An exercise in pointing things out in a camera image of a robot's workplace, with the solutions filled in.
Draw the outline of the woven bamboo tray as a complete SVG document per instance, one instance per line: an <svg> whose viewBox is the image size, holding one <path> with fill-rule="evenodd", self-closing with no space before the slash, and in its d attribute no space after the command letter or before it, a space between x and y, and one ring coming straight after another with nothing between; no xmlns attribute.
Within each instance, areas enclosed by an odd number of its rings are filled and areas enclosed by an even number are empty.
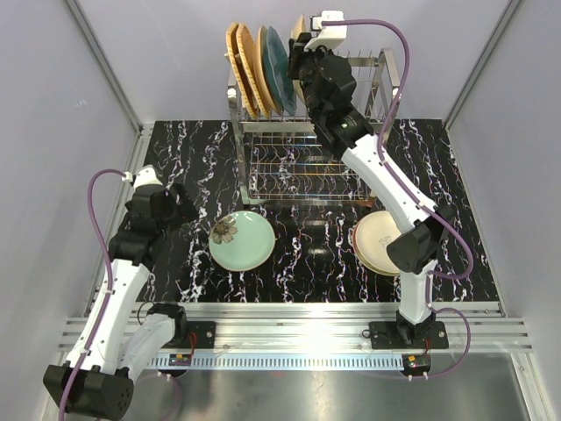
<svg viewBox="0 0 561 421"><path fill-rule="evenodd" d="M238 26L236 31L236 41L243 69L242 79L245 81L246 85L246 109L250 112L253 118L257 118L259 116L269 118L271 116L270 109L266 106L259 90L259 85L257 84L257 76L255 72L255 42L246 24L241 23Z"/></svg>
<svg viewBox="0 0 561 421"><path fill-rule="evenodd" d="M242 103L250 116L256 118L258 116L258 107L256 106L252 88L241 60L237 41L238 27L238 22L232 22L226 31L227 56L242 96Z"/></svg>

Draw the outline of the teal scalloped plate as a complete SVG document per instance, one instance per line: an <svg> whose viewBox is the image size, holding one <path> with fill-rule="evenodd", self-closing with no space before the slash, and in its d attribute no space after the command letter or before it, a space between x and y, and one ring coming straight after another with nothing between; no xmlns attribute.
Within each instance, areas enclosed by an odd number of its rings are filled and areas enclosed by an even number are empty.
<svg viewBox="0 0 561 421"><path fill-rule="evenodd" d="M273 100L283 112L294 116L295 89L293 81L288 77L288 55L279 34L272 26L266 31L265 69Z"/></svg>

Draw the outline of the pale green bottom plate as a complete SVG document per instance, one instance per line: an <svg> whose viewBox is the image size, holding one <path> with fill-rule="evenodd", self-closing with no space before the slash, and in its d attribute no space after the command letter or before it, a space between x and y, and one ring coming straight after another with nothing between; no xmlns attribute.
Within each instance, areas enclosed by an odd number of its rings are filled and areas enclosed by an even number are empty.
<svg viewBox="0 0 561 421"><path fill-rule="evenodd" d="M271 256L274 246L272 225L250 210L220 218L209 234L212 259L231 272L245 272L261 266Z"/></svg>

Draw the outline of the cream bird painted plate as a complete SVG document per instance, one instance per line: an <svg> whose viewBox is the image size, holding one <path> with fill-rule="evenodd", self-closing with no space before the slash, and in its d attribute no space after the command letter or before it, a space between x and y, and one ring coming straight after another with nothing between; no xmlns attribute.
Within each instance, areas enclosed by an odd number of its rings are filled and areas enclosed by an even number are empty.
<svg viewBox="0 0 561 421"><path fill-rule="evenodd" d="M280 114L282 106L278 98L278 90L274 87L274 77L266 46L267 28L261 25L257 31L253 48L253 71L259 92L259 99L264 105L261 111L264 118L274 113Z"/></svg>

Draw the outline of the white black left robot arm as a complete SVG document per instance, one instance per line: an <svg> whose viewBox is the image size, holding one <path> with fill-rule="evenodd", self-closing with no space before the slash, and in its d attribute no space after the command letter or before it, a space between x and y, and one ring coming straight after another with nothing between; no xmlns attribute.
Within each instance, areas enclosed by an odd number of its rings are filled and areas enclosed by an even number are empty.
<svg viewBox="0 0 561 421"><path fill-rule="evenodd" d="M48 366L43 377L60 419L67 414L121 419L151 358L163 346L183 346L189 337L186 312L177 303L155 303L129 339L124 332L168 236L196 220L198 212L179 183L139 186L125 206L106 251L110 265L103 287L82 333L65 362Z"/></svg>

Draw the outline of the cream yellow bird plate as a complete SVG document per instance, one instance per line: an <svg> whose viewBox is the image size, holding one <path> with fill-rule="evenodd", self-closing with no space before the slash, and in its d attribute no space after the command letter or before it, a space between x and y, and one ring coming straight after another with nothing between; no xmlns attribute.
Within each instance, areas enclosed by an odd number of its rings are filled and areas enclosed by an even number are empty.
<svg viewBox="0 0 561 421"><path fill-rule="evenodd" d="M290 38L294 39L294 40L297 40L299 35L302 32L305 32L305 31L306 31L305 17L304 17L304 15L301 15L297 19L297 21L296 21L296 23L295 23L295 25L294 25L294 27L291 31ZM300 85L300 82L298 80L293 80L293 84L294 84L295 94L297 95L298 99L302 103L305 103L305 98L304 98L304 95L303 95L303 91L302 91L302 87Z"/></svg>

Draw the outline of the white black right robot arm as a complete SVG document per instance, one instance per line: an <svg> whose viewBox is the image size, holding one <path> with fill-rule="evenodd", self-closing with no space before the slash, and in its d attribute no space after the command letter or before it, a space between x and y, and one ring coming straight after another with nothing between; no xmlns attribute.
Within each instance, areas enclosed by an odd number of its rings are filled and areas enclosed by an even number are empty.
<svg viewBox="0 0 561 421"><path fill-rule="evenodd" d="M368 120L352 105L357 83L348 60L326 46L309 48L310 40L308 32L290 40L288 76L302 87L309 119L322 146L377 195L400 232L387 245L401 283L401 301L390 332L405 347L417 348L436 322L425 293L438 251L448 237L452 209L437 206L417 191Z"/></svg>

